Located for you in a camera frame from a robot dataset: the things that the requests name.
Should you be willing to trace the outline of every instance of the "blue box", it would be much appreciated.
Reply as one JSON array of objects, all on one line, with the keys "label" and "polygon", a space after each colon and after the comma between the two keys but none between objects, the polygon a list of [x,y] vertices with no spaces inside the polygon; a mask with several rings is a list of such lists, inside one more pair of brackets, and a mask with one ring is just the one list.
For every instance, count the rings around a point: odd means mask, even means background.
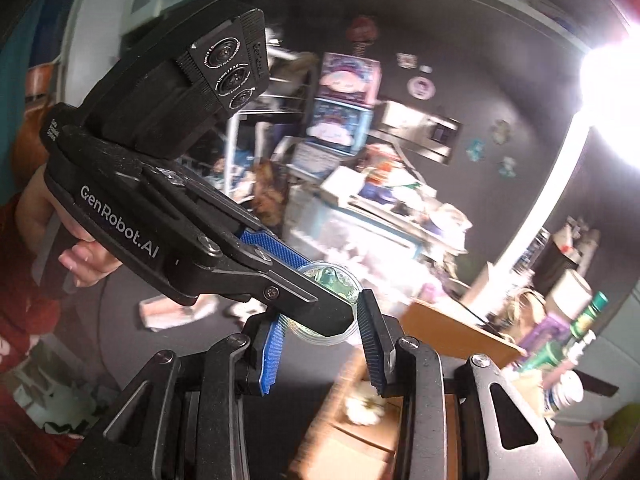
[{"label": "blue box", "polygon": [[367,140],[372,118],[371,110],[316,99],[306,136],[311,142],[354,155]]}]

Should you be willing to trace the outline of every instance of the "bottle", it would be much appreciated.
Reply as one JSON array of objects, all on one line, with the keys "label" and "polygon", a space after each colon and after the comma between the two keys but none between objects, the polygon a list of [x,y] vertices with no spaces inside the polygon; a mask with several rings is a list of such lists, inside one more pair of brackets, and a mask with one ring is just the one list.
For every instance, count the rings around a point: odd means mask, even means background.
[{"label": "bottle", "polygon": [[527,372],[539,368],[540,370],[552,370],[564,359],[562,344],[555,339],[548,341],[540,350],[524,361],[519,372]]},{"label": "bottle", "polygon": [[578,341],[574,345],[570,346],[566,351],[564,360],[556,368],[542,377],[542,387],[545,390],[548,390],[560,380],[562,374],[575,368],[580,357],[584,353],[584,349],[587,348],[587,346],[590,345],[593,341],[595,341],[595,339],[596,335],[593,333],[593,331],[589,330],[584,335],[584,338],[582,338],[582,341]]},{"label": "bottle", "polygon": [[545,390],[543,416],[554,416],[563,408],[582,402],[583,398],[584,388],[580,377],[575,372],[565,372],[558,383]]},{"label": "bottle", "polygon": [[584,338],[587,330],[591,328],[593,322],[596,321],[596,317],[598,317],[598,314],[607,306],[607,303],[609,303],[609,300],[604,294],[601,292],[594,294],[593,298],[591,298],[591,303],[578,314],[578,317],[575,318],[569,327],[569,332],[575,340]]}]

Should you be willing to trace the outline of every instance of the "box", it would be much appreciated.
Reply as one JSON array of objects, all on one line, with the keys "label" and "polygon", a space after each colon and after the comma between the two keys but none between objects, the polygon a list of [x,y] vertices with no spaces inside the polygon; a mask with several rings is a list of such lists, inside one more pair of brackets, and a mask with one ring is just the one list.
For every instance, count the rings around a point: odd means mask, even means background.
[{"label": "box", "polygon": [[340,166],[347,157],[344,153],[319,146],[313,142],[299,142],[293,152],[288,168],[306,173],[315,179],[324,180]]},{"label": "box", "polygon": [[371,110],[316,99],[306,135],[311,142],[354,155],[364,146],[372,118]]},{"label": "box", "polygon": [[[391,478],[400,430],[402,399],[387,399],[385,415],[374,426],[351,424],[344,401],[367,377],[361,349],[340,372],[291,463],[288,478],[296,480],[387,480]],[[459,421],[455,396],[445,395],[447,416],[447,478],[458,478]]]},{"label": "box", "polygon": [[498,368],[526,355],[519,346],[456,319],[459,313],[455,308],[462,311],[460,314],[467,314],[460,304],[452,300],[444,305],[448,312],[414,300],[400,318],[404,332],[427,343],[440,355],[466,360],[476,353],[487,354]]},{"label": "box", "polygon": [[320,185],[320,197],[333,206],[347,207],[349,199],[364,186],[364,179],[364,174],[339,166]]},{"label": "box", "polygon": [[373,59],[327,52],[316,97],[373,108],[380,76],[380,63]]}]

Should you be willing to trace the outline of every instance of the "green bottle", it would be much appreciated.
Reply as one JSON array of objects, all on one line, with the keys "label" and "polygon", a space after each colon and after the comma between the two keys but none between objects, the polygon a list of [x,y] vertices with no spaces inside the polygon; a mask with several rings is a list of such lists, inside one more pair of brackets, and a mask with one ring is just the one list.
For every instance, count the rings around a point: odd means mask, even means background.
[{"label": "green bottle", "polygon": [[564,347],[553,339],[548,341],[540,350],[524,361],[518,369],[520,373],[539,368],[540,370],[552,370],[564,359]]},{"label": "green bottle", "polygon": [[596,292],[593,295],[591,303],[589,303],[587,308],[585,308],[578,317],[575,318],[575,321],[571,323],[571,326],[569,327],[571,336],[575,340],[580,341],[580,339],[584,337],[591,328],[593,322],[596,321],[598,314],[607,306],[607,303],[609,303],[609,300],[601,292]]}]

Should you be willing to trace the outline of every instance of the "cardboard box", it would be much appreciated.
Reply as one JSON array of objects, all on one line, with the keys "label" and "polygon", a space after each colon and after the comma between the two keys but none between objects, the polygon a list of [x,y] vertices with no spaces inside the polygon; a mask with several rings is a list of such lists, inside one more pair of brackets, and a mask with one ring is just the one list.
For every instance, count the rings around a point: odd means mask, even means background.
[{"label": "cardboard box", "polygon": [[[387,399],[385,415],[373,426],[352,424],[344,401],[367,377],[362,350],[351,361],[327,395],[324,404],[290,466],[290,477],[302,480],[387,480],[393,469],[401,421],[402,399]],[[458,402],[445,396],[447,414],[447,477],[458,478],[460,448]]]}]

